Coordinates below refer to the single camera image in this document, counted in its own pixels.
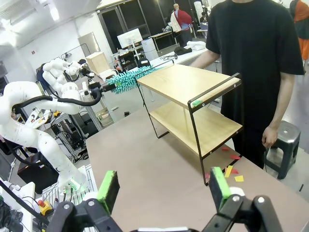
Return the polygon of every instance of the green tape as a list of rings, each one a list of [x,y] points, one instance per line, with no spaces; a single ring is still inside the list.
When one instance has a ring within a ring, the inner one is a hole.
[[[115,171],[107,171],[103,182],[98,190],[97,200],[102,203],[105,211],[111,215],[114,207],[118,191],[119,191],[118,175]]]
[[[232,194],[220,167],[211,168],[209,186],[216,208],[220,210]]]
[[[192,103],[192,105],[193,105],[194,107],[197,107],[197,106],[200,105],[201,103],[202,103],[202,101],[196,100],[196,101],[194,101],[194,102]]]

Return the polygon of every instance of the wooden shelf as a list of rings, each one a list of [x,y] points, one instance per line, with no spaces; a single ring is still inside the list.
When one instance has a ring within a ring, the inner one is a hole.
[[[180,64],[166,66],[138,79],[138,83],[188,109],[188,101],[229,78],[217,72]],[[206,101],[239,81],[232,78],[198,100]]]
[[[198,155],[197,142],[189,111],[169,102],[150,116]],[[239,131],[242,126],[206,107],[194,113],[202,157]]]

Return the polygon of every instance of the cleaning brush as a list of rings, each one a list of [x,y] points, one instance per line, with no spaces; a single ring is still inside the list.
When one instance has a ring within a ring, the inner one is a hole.
[[[114,92],[115,94],[120,94],[137,87],[134,78],[140,79],[141,77],[153,73],[157,70],[158,69],[152,68],[152,66],[141,67],[138,68],[136,71],[126,71],[125,73],[114,76],[111,79],[108,79],[107,82],[109,85],[116,84],[116,88],[113,89],[112,92]]]

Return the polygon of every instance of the black bag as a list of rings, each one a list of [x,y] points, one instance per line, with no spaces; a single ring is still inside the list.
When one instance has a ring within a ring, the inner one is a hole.
[[[176,47],[174,52],[180,56],[189,52],[192,52],[192,48],[185,49],[184,47]]]

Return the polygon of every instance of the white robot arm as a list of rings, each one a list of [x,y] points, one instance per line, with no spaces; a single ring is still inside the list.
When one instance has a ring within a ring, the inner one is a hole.
[[[63,98],[77,101],[81,100],[75,83],[64,84],[62,96]],[[56,171],[59,172],[59,191],[70,189],[71,187],[78,190],[86,183],[86,177],[70,162],[55,139],[48,133],[29,128],[11,118],[11,111],[14,105],[36,97],[42,97],[42,94],[39,87],[33,82],[12,82],[5,87],[3,96],[0,97],[0,135],[19,145],[39,149]],[[60,102],[58,99],[53,99],[53,101],[36,101],[33,104],[40,109],[61,111],[70,115],[79,113],[81,109],[77,104]]]
[[[68,75],[74,75],[82,68],[83,65],[80,65],[76,61],[68,63],[60,58],[56,58],[44,64],[43,78],[62,97],[63,85],[67,83],[63,72],[66,72]]]

